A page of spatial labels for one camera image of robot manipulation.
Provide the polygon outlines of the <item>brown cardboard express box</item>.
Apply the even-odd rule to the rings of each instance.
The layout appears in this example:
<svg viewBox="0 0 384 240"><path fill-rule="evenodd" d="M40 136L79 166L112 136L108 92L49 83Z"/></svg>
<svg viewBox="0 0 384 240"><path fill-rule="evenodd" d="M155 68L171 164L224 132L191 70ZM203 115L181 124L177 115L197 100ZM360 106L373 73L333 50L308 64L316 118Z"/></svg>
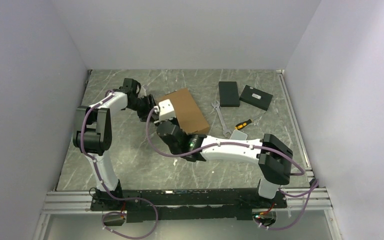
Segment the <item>brown cardboard express box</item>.
<svg viewBox="0 0 384 240"><path fill-rule="evenodd" d="M173 104L179 126L184 132L205 135L209 133L210 125L187 88L181 88L158 98L159 102L164 100L170 100Z"/></svg>

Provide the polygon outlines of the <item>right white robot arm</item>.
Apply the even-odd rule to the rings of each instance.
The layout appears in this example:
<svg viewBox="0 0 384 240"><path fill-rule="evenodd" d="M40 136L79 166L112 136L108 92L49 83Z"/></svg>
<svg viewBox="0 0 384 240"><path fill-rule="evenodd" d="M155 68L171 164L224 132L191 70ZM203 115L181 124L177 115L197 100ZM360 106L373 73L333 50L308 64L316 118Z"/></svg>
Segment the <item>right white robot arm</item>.
<svg viewBox="0 0 384 240"><path fill-rule="evenodd" d="M233 161L258 166L262 178L258 182L256 203L267 208L275 201L279 187L290 183L293 151L273 134L262 139L232 140L205 134L187 134L170 121L156 128L160 139L168 146L169 157L189 162L212 160Z"/></svg>

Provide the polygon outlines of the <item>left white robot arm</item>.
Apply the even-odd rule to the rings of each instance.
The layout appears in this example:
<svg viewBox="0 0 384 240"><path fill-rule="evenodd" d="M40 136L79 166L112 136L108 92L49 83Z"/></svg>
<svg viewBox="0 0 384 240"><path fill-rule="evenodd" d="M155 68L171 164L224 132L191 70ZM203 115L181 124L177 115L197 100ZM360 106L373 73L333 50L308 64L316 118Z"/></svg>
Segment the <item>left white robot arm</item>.
<svg viewBox="0 0 384 240"><path fill-rule="evenodd" d="M96 180L96 194L104 198L104 204L111 210L119 209L124 203L121 183L109 154L113 141L112 118L129 109L144 122L156 104L154 96L137 80L125 78L119 88L107 90L103 99L76 109L73 145L89 161Z"/></svg>

